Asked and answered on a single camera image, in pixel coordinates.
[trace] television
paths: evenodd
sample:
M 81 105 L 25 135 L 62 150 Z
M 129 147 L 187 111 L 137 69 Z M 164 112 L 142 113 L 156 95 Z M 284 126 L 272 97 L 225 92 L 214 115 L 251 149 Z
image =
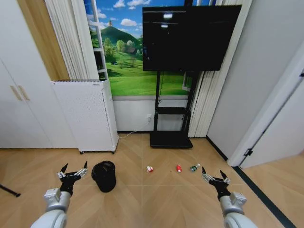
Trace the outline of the television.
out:
M 143 7 L 143 70 L 220 70 L 241 6 Z

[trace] wooden floor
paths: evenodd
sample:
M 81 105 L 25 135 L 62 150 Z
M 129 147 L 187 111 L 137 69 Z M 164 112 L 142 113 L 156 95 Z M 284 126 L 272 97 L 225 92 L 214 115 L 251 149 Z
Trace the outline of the wooden floor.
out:
M 89 172 L 74 186 L 68 228 L 222 228 L 214 187 L 201 179 L 200 170 L 189 170 L 198 162 L 211 175 L 220 176 L 222 169 L 231 178 L 228 189 L 245 194 L 245 213 L 258 227 L 283 227 L 206 139 L 192 143 L 190 150 L 152 149 L 148 134 L 132 134 L 120 139 L 114 155 L 0 150 L 0 183 L 22 194 L 14 198 L 0 190 L 0 228 L 30 227 L 45 210 L 45 191 L 60 186 L 56 172 L 66 163 L 67 171 L 76 171 L 86 160 Z M 102 193 L 91 178 L 92 167 L 105 160 L 116 165 L 117 185 L 109 193 Z M 176 172 L 177 164 L 182 173 Z M 153 166 L 152 173 L 147 165 Z
M 243 171 L 297 227 L 304 227 L 304 153 Z

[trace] white cabinet door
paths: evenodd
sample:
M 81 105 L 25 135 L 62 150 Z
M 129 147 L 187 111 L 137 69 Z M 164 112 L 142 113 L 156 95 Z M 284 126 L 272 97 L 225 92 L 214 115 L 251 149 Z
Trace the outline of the white cabinet door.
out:
M 46 148 L 51 143 L 0 61 L 0 148 Z
M 16 84 L 22 86 L 29 99 L 26 102 L 52 147 L 75 148 L 76 142 L 16 0 L 7 1 L 0 7 L 0 31 L 3 62 Z

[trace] robotic hand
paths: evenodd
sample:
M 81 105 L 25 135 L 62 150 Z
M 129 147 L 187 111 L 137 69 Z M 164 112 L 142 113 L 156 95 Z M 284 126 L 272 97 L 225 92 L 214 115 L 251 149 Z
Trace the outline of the robotic hand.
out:
M 60 189 L 49 189 L 44 194 L 47 202 L 46 213 L 34 222 L 31 228 L 64 228 L 66 226 L 66 212 L 73 195 L 73 185 L 87 173 L 87 162 L 77 172 L 65 173 L 66 169 L 67 164 L 57 173 L 62 182 Z
M 243 205 L 247 199 L 242 193 L 230 193 L 227 189 L 230 179 L 220 170 L 223 177 L 216 178 L 206 173 L 202 167 L 202 178 L 209 184 L 213 185 L 218 192 L 218 200 L 224 216 L 225 228 L 257 228 L 257 226 L 244 215 Z

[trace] landscape painting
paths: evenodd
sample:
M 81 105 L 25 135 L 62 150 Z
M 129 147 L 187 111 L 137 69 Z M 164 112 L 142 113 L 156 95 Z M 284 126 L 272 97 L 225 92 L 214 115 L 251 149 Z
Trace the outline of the landscape painting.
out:
M 101 33 L 112 95 L 155 95 L 156 71 L 142 68 L 142 7 L 164 3 L 183 5 L 183 0 L 96 0 L 101 29 L 90 26 L 90 35 L 93 47 L 99 48 L 97 32 Z M 85 0 L 85 9 L 88 20 L 94 21 L 91 0 Z M 162 72 L 161 76 L 161 95 L 187 94 L 182 90 L 183 72 Z

